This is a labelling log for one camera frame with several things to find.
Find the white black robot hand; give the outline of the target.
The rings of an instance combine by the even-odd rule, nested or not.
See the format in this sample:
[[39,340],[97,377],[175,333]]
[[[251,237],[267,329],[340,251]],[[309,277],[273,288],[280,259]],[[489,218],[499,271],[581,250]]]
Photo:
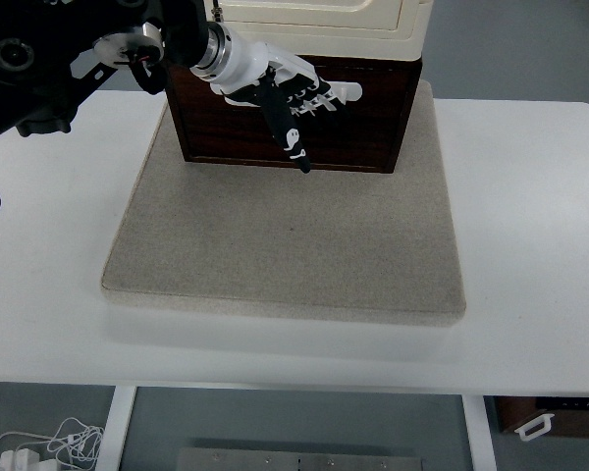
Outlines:
[[257,86],[257,102],[270,133],[304,174],[311,164],[294,116],[315,117],[317,112],[345,108],[312,64],[271,43],[249,41],[222,23],[208,24],[206,51],[190,71],[209,82],[214,93],[236,103],[251,103],[247,90]]

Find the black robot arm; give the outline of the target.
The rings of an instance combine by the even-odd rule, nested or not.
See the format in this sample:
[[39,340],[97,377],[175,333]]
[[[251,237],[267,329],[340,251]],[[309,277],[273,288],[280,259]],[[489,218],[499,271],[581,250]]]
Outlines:
[[0,134],[67,132],[80,104],[116,71],[129,70],[156,94],[166,64],[189,69],[232,104],[259,108],[304,172],[300,129],[347,112],[310,63],[245,40],[200,1],[0,1]]

